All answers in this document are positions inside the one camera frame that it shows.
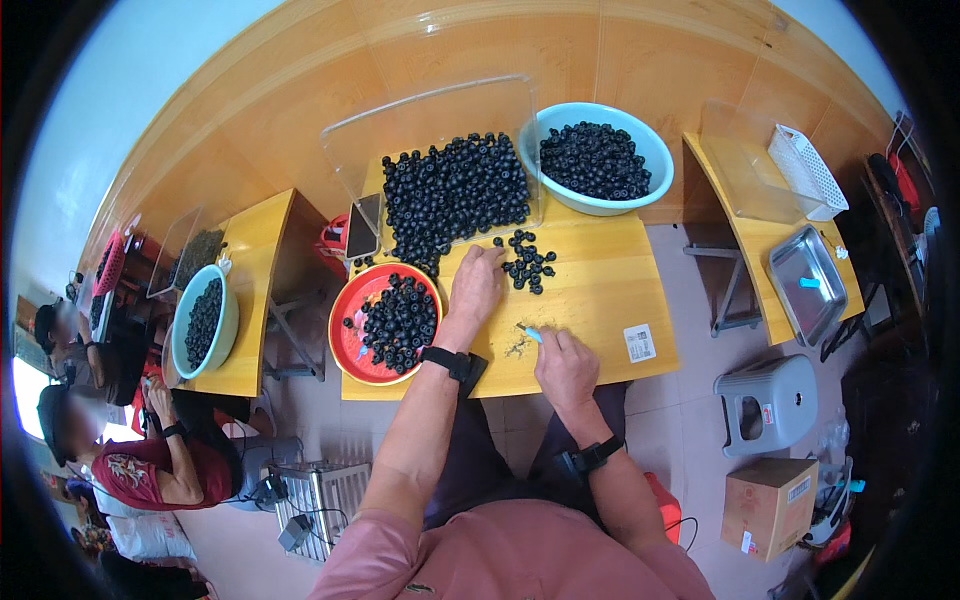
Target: white bag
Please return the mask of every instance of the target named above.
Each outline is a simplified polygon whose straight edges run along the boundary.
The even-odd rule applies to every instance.
[[[108,516],[117,551],[131,561],[149,561],[166,557],[197,560],[190,540],[186,538],[173,513],[124,518]]]
[[[143,509],[135,509],[133,506],[127,506],[120,500],[117,500],[102,490],[97,484],[96,479],[94,479],[92,483],[93,497],[97,499],[97,508],[99,508],[100,512],[104,515],[125,516],[127,518],[137,518],[138,516],[147,515],[162,515],[160,511],[146,511]]]

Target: printed label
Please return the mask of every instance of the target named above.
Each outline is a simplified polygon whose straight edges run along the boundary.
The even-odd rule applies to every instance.
[[[623,330],[623,339],[627,342],[630,362],[638,363],[657,356],[654,339],[650,335],[650,325],[636,325]]]
[[[810,475],[806,476],[806,479],[790,489],[786,493],[786,503],[790,504],[800,496],[804,495],[804,492],[810,489]]]

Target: metal tray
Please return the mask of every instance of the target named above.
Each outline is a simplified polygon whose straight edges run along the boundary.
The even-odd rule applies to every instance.
[[[847,289],[817,230],[807,224],[770,251],[767,275],[801,346],[820,344],[847,308]],[[800,279],[817,279],[816,288]]]

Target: window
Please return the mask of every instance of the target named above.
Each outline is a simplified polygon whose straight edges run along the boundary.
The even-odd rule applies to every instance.
[[[30,435],[43,439],[43,430],[40,428],[40,417],[36,413],[36,405],[40,401],[40,392],[52,383],[52,379],[44,372],[34,369],[19,358],[13,359],[13,392],[16,395],[16,410],[20,415],[20,426]],[[130,422],[133,409],[128,406],[119,409]],[[104,440],[115,442],[130,442],[142,440],[143,436],[123,424],[107,423],[104,431]]]

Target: cardboard box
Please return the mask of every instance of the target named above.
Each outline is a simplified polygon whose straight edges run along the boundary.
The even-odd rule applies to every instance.
[[[809,530],[820,463],[763,458],[727,475],[720,538],[767,563]]]

